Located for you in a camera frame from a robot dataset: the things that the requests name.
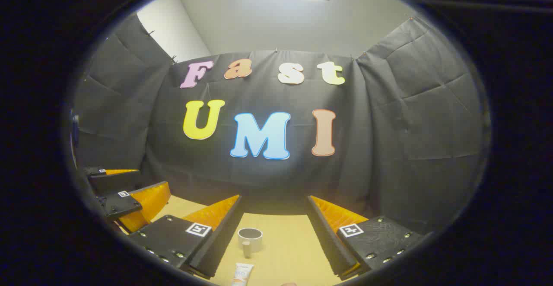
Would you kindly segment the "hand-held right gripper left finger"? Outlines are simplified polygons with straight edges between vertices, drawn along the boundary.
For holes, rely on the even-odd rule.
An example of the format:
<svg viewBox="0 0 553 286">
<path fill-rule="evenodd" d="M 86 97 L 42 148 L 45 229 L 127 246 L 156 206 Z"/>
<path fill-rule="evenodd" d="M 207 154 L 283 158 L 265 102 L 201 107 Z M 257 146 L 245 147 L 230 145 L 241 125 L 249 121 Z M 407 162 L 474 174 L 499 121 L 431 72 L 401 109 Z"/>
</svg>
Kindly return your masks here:
<svg viewBox="0 0 553 286">
<path fill-rule="evenodd" d="M 130 240 L 162 262 L 209 280 L 237 229 L 241 199 L 235 195 L 182 218 L 164 215 Z"/>
</svg>

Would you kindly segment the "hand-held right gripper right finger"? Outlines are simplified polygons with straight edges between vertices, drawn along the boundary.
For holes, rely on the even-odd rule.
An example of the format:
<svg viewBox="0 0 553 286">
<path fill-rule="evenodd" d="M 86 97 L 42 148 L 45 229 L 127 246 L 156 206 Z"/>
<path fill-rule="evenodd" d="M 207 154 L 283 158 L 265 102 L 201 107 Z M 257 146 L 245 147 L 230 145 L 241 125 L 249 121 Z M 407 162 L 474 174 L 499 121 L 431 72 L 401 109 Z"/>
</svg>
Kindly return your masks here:
<svg viewBox="0 0 553 286">
<path fill-rule="evenodd" d="M 324 254 L 341 280 L 389 266 L 426 239 L 385 216 L 369 219 L 312 195 L 307 201 Z"/>
</svg>

